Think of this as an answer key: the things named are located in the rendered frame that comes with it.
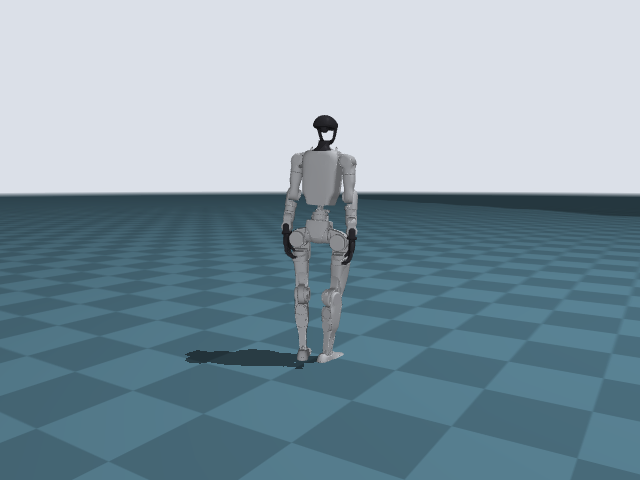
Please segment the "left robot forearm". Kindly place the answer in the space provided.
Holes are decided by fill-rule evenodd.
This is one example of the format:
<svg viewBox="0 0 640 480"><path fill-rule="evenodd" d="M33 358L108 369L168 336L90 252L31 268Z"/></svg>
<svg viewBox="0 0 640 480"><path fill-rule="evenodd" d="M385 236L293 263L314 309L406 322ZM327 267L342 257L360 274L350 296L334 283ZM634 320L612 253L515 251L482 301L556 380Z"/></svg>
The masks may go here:
<svg viewBox="0 0 640 480"><path fill-rule="evenodd" d="M283 230L283 224L289 224L289 231L293 230L293 221L295 217L295 210L297 207L297 203L293 200L288 200L290 188L287 191L286 201L285 201L285 211L283 215L283 223L281 225L281 229Z"/></svg>

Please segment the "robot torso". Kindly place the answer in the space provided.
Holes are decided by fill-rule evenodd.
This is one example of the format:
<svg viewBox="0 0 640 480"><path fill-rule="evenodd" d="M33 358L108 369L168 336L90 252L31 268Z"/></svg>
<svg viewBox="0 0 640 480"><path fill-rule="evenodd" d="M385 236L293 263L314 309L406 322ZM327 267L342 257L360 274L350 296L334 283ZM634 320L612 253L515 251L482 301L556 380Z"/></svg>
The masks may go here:
<svg viewBox="0 0 640 480"><path fill-rule="evenodd" d="M313 151L311 147L303 155L302 192L307 204L318 206L311 220L306 220L307 242L329 244L328 233L333 228L333 222L329 221L330 210L323 208L324 205L336 205L341 192L343 167L339 165L338 153L341 152L337 151L337 147L331 151Z"/></svg>

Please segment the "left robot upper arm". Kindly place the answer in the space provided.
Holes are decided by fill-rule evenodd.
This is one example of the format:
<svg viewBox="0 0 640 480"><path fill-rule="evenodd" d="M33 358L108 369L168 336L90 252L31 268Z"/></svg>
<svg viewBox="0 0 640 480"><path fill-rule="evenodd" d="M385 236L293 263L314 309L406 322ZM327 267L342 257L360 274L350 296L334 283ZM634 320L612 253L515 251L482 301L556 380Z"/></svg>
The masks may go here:
<svg viewBox="0 0 640 480"><path fill-rule="evenodd" d="M299 186L302 180L302 158L304 153L296 153L291 158L291 174L290 174L290 200L298 201L301 197Z"/></svg>

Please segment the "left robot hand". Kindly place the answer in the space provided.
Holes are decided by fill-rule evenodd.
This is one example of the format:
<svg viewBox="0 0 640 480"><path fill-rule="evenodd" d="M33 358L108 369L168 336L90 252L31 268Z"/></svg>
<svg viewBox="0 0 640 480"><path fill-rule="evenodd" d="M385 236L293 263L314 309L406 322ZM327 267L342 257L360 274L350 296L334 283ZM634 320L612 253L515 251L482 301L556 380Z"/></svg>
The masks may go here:
<svg viewBox="0 0 640 480"><path fill-rule="evenodd" d="M296 258L297 258L297 256L294 256L294 255L292 254L292 252L291 252L291 250L292 250L292 251L295 251L295 249L293 248L293 246L290 244L290 241L289 241L289 236L290 236L290 234L291 234L291 233L292 233L292 231L291 231L291 232L289 231L289 224L284 223L284 224L283 224L283 231L282 231L282 234L284 235L284 236L283 236L283 245L284 245L285 253L286 253L286 254L287 254L287 256L289 256L290 258L292 258L292 259L296 259ZM291 248L291 249L290 249L290 248Z"/></svg>

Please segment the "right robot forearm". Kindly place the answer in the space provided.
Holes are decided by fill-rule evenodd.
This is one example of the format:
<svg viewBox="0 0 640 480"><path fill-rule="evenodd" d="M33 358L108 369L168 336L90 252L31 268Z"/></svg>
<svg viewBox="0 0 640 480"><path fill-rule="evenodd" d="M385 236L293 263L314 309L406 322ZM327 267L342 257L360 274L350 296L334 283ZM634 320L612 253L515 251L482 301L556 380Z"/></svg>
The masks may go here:
<svg viewBox="0 0 640 480"><path fill-rule="evenodd" d="M357 204L358 204L358 194L356 191L353 192L352 204L347 204L345 206L345 224L347 226L346 235L349 235L349 229L354 228L356 231L355 236L357 235Z"/></svg>

